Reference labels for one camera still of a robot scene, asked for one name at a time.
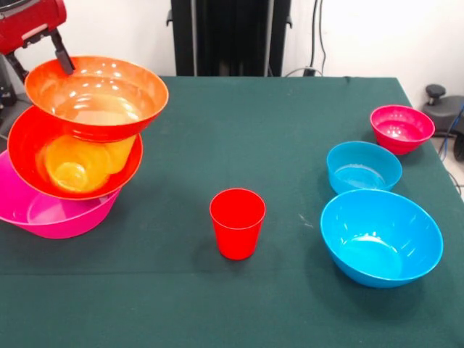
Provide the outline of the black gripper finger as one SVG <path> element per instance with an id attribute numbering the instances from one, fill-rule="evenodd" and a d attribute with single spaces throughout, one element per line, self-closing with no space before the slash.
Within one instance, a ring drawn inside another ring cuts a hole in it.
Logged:
<path id="1" fill-rule="evenodd" d="M 75 71 L 73 61 L 68 54 L 65 45 L 62 42 L 62 37 L 57 29 L 50 32 L 51 41 L 54 44 L 55 55 L 66 75 L 72 75 Z"/>
<path id="2" fill-rule="evenodd" d="M 5 58 L 7 59 L 8 63 L 11 65 L 17 77 L 20 80 L 26 79 L 29 72 L 25 70 L 24 67 L 21 65 L 20 61 L 16 58 L 15 53 L 12 51 L 6 54 Z"/>

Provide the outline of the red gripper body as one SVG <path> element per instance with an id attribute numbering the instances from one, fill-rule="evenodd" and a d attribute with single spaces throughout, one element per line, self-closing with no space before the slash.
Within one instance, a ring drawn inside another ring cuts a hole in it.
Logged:
<path id="1" fill-rule="evenodd" d="M 65 3 L 60 0 L 1 1 L 1 53 L 23 47 L 44 30 L 53 31 L 66 18 Z"/>

